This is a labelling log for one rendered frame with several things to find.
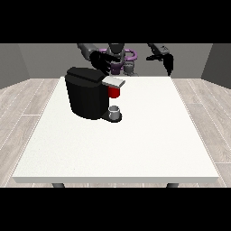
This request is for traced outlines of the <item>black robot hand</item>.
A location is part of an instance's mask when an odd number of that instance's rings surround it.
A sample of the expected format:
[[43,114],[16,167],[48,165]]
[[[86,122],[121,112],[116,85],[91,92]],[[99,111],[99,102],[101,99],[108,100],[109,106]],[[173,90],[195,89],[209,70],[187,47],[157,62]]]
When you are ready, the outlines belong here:
[[173,72],[173,62],[174,58],[171,54],[158,54],[158,55],[151,55],[146,58],[147,60],[158,60],[163,62],[163,66],[167,71],[168,76],[171,75]]
[[119,62],[120,59],[100,51],[93,51],[90,56],[90,62],[95,69],[101,70],[105,75],[109,74],[111,62]]

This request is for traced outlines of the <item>black coffee machine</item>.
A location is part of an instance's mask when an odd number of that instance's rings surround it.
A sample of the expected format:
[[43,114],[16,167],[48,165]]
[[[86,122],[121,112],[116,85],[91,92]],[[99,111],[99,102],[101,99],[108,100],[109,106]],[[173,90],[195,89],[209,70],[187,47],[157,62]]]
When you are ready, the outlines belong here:
[[122,114],[116,120],[109,117],[108,86],[102,84],[107,77],[101,70],[72,67],[65,76],[71,110],[82,118],[104,119],[111,123],[122,120]]

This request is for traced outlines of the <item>small grey cup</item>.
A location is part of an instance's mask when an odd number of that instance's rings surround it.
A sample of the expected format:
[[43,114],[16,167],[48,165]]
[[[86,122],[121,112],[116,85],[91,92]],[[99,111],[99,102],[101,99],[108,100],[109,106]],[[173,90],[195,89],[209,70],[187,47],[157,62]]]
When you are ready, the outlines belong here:
[[109,111],[109,117],[112,119],[112,120],[116,120],[119,118],[120,116],[120,109],[118,106],[111,106],[108,108],[108,111]]

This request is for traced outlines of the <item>red pod holder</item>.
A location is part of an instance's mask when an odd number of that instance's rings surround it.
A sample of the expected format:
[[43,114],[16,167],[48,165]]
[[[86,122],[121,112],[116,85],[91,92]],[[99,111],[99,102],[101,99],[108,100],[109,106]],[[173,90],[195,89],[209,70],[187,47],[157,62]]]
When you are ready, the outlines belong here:
[[120,89],[119,88],[108,88],[108,96],[111,98],[117,98],[120,96]]

